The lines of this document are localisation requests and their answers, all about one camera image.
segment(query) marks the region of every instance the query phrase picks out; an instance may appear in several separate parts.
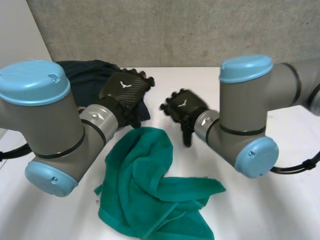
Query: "concrete wall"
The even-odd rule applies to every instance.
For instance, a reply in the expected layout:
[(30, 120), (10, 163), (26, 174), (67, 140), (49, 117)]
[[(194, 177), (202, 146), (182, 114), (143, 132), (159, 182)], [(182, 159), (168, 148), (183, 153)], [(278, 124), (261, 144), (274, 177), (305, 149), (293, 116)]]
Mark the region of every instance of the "concrete wall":
[(51, 57), (130, 67), (320, 56), (319, 0), (27, 0)]

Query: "green towel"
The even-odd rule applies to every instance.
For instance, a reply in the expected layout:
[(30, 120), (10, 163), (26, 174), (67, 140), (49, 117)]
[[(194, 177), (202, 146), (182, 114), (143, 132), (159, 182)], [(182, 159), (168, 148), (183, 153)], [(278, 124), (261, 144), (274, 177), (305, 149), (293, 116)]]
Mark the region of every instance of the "green towel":
[(173, 161), (165, 131), (131, 130), (105, 159), (100, 219), (124, 235), (142, 240), (213, 240), (199, 213), (209, 197), (226, 189), (209, 178), (164, 177)]

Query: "white table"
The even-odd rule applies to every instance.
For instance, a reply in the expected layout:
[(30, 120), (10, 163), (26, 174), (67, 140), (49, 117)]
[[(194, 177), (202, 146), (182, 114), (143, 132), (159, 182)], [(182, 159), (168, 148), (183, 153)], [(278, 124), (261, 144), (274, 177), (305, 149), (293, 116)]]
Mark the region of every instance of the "white table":
[[(320, 166), (297, 175), (268, 173), (249, 179), (237, 173), (196, 136), (185, 149), (180, 127), (159, 111), (166, 97), (180, 88), (192, 89), (212, 109), (219, 109), (218, 68), (144, 68), (156, 87), (145, 102), (152, 120), (144, 126), (164, 128), (174, 146), (170, 176), (209, 176), (222, 182), (225, 193), (213, 195), (201, 213), (216, 240), (315, 240), (320, 236)], [(65, 198), (37, 189), (24, 175), (30, 154), (11, 159), (0, 170), (1, 240), (127, 240), (98, 218), (93, 190), (105, 175), (104, 157), (127, 132), (116, 133), (86, 173), (79, 186)], [(301, 107), (272, 111), (267, 135), (279, 145), (279, 167), (311, 158), (320, 146), (320, 118)], [(8, 151), (25, 142), (8, 131), (0, 149)]]

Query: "white logo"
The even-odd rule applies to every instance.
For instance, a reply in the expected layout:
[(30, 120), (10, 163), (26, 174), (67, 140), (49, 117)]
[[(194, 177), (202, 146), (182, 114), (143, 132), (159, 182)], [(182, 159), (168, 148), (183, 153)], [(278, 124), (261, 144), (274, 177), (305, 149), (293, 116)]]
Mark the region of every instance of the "white logo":
[(178, 107), (184, 107), (184, 106), (186, 106), (186, 105), (187, 105), (187, 99), (184, 100), (184, 103), (182, 103), (181, 105), (178, 105)]
[(122, 81), (120, 81), (122, 87), (125, 89), (125, 88), (130, 88), (132, 87), (132, 85), (124, 85), (124, 83)]

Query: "gray robot arm segment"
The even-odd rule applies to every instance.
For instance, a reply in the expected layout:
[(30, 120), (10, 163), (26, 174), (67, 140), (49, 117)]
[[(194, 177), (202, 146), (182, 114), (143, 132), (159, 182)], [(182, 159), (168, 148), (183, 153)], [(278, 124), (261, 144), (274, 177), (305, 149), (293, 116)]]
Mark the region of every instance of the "gray robot arm segment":
[(18, 62), (0, 70), (0, 128), (21, 132), (35, 154), (25, 169), (27, 179), (65, 197), (119, 127), (139, 125), (137, 106), (154, 84), (144, 72), (114, 74), (102, 89), (101, 102), (79, 115), (60, 65)]
[(302, 105), (319, 115), (320, 59), (276, 64), (272, 70), (269, 68), (270, 71), (258, 77), (249, 76), (247, 80), (224, 79), (235, 76), (232, 68), (241, 76), (242, 70), (252, 65), (252, 62), (242, 62), (241, 58), (222, 64), (220, 113), (204, 112), (194, 129), (239, 172), (254, 178), (267, 173), (279, 154), (276, 143), (265, 136), (269, 110)]

